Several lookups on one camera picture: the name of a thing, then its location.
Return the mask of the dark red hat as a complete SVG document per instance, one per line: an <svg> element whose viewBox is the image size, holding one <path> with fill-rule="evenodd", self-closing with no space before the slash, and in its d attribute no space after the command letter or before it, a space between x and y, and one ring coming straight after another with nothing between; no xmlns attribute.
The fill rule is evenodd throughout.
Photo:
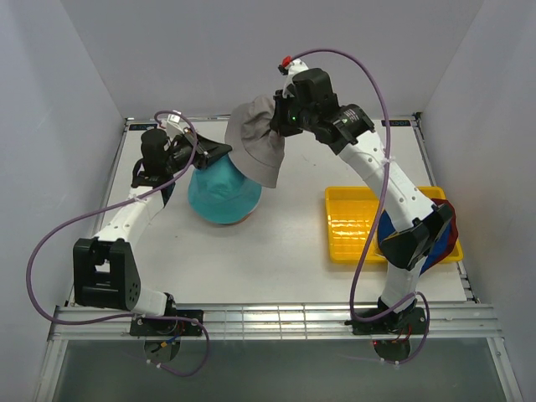
<svg viewBox="0 0 536 402"><path fill-rule="evenodd" d="M454 206L443 198L433 198L437 206L446 204L452 212L451 221L441 236L441 239L436 243L434 250L431 252L435 256L435 262L443 261L454 249L458 240L458 229L456 226L456 211Z"/></svg>

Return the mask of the teal bucket hat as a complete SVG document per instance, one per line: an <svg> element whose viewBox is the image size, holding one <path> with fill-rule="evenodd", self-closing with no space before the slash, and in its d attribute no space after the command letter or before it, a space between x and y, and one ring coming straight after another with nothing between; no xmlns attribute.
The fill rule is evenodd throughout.
<svg viewBox="0 0 536 402"><path fill-rule="evenodd" d="M247 178L222 157L206 169L195 168L188 185L188 203L202 219L212 223L236 221L255 210L262 186Z"/></svg>

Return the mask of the aluminium front rail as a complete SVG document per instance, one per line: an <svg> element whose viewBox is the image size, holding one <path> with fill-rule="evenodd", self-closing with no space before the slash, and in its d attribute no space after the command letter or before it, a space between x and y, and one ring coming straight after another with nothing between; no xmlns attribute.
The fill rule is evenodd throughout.
<svg viewBox="0 0 536 402"><path fill-rule="evenodd" d="M187 311L203 312L203 325L214 341L346 340L395 338L395 333L354 335L347 308L341 304L187 305ZM82 326L54 324L50 340L156 340L166 330L154 330L141 317L114 318L115 311L91 307L61 307L57 318L65 321L104 322ZM501 325L492 306L471 302L430 305L430 338L500 338Z"/></svg>

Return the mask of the paper label strip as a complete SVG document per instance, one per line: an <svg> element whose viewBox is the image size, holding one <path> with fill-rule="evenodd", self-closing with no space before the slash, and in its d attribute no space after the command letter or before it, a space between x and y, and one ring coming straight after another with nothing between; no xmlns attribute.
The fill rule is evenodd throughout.
<svg viewBox="0 0 536 402"><path fill-rule="evenodd" d="M230 114L217 114L211 116L202 116L199 117L200 121L227 121L230 118Z"/></svg>

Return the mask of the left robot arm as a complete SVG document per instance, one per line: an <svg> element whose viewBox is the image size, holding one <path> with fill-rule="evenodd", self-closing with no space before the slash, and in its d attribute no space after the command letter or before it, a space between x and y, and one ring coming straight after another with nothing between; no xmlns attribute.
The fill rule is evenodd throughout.
<svg viewBox="0 0 536 402"><path fill-rule="evenodd" d="M178 315L170 295L142 286L133 250L143 232L171 198L175 178L189 167L205 170L225 157L229 145L179 131L175 137L159 128L142 134L141 158L132 170L126 202L111 221L73 248L75 302L133 312L148 317L159 334L172 332Z"/></svg>

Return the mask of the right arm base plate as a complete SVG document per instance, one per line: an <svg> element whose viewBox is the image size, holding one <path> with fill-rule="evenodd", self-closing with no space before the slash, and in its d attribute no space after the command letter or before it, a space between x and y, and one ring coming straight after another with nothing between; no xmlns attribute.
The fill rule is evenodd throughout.
<svg viewBox="0 0 536 402"><path fill-rule="evenodd" d="M348 319L344 325L352 328L353 335L421 335L425 333L427 316L425 310L417 307L415 302L401 312L390 312L381 318L368 321L368 318L375 317L387 310L388 308L382 303L379 303L375 308L358 309L357 315L361 321Z"/></svg>

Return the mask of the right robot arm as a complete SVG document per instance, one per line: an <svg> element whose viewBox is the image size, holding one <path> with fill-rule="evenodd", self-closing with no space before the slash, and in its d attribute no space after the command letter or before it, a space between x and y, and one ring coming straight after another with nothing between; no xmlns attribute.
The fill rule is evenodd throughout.
<svg viewBox="0 0 536 402"><path fill-rule="evenodd" d="M281 67L285 84L274 95L271 129L284 137L309 131L361 177L379 200L372 231L386 214L394 227L379 242L388 262L386 282L376 308L350 311L352 324L379 322L398 332L415 308L416 287L428 254L451 222L447 204L426 197L389 156L390 140L382 140L365 111L342 106L329 74L320 68Z"/></svg>

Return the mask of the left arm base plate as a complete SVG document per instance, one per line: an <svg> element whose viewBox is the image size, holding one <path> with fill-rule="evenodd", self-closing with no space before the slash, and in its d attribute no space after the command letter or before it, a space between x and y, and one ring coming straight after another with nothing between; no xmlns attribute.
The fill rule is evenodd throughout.
<svg viewBox="0 0 536 402"><path fill-rule="evenodd" d="M199 323L204 320L203 310L177 310L164 314L171 319L136 318L131 322L129 334L134 337L197 337L203 334Z"/></svg>

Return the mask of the blue hat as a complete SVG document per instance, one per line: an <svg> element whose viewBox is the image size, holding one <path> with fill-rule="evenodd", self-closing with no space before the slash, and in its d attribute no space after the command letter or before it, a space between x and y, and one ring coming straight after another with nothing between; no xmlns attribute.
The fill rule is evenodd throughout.
<svg viewBox="0 0 536 402"><path fill-rule="evenodd" d="M377 229L379 250L390 264L407 271L423 259L424 267L420 269L423 273L438 264L431 252L448 227L451 217L451 210L443 204L434 207L431 215L423 220L415 219L411 228L397 232L384 211Z"/></svg>

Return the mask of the yellow plastic tray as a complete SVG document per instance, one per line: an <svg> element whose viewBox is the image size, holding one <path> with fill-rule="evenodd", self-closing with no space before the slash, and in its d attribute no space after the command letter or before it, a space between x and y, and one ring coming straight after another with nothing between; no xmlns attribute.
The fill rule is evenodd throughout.
<svg viewBox="0 0 536 402"><path fill-rule="evenodd" d="M367 187L326 188L327 243L332 262L358 263L378 205L377 197ZM440 263L458 262L463 257L458 239L455 249Z"/></svg>

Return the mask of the grey bucket hat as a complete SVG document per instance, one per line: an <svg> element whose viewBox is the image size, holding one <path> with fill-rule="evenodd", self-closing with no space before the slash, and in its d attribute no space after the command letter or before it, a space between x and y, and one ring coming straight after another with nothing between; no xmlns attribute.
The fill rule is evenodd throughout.
<svg viewBox="0 0 536 402"><path fill-rule="evenodd" d="M271 129L275 102L258 95L232 110L224 141L232 147L229 159L248 179L275 188L285 156L285 139Z"/></svg>

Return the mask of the wooden hat stand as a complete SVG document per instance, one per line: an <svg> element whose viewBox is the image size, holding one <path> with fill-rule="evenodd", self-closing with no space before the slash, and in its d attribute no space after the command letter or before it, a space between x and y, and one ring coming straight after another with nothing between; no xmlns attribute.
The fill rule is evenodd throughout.
<svg viewBox="0 0 536 402"><path fill-rule="evenodd" d="M237 225L237 224L241 224L243 222L245 222L250 216L252 215L252 212L251 213L248 213L247 215L245 215L244 217L236 220L236 221L233 221L233 222L227 222L227 223L218 223L217 225L220 225L220 226L234 226L234 225Z"/></svg>

